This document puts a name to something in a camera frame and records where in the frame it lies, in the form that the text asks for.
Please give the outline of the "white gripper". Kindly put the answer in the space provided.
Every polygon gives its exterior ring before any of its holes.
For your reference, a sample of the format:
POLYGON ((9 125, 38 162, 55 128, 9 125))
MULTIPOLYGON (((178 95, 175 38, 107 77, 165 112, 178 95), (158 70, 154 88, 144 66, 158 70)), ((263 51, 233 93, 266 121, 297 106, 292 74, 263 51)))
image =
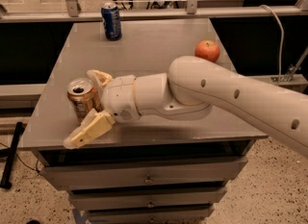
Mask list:
POLYGON ((80 126, 64 139, 66 149, 77 149, 90 143, 109 132, 116 122, 127 123, 141 117, 135 103, 134 75, 114 79, 110 74, 95 69, 88 70, 87 75, 98 93, 103 92, 102 104, 105 111, 97 112, 92 109, 80 126))

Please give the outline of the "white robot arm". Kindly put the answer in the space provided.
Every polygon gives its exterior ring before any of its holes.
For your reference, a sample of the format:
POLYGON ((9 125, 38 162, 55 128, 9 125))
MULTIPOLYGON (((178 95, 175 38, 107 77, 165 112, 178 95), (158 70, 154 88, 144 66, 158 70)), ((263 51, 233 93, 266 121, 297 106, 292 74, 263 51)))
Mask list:
POLYGON ((99 103, 103 110, 90 110, 64 140, 67 149, 90 143, 115 123, 136 121, 145 115, 200 119, 216 106, 308 156, 308 97, 215 63, 183 56, 174 60, 166 73, 114 78, 90 70, 86 81, 102 93, 99 103))

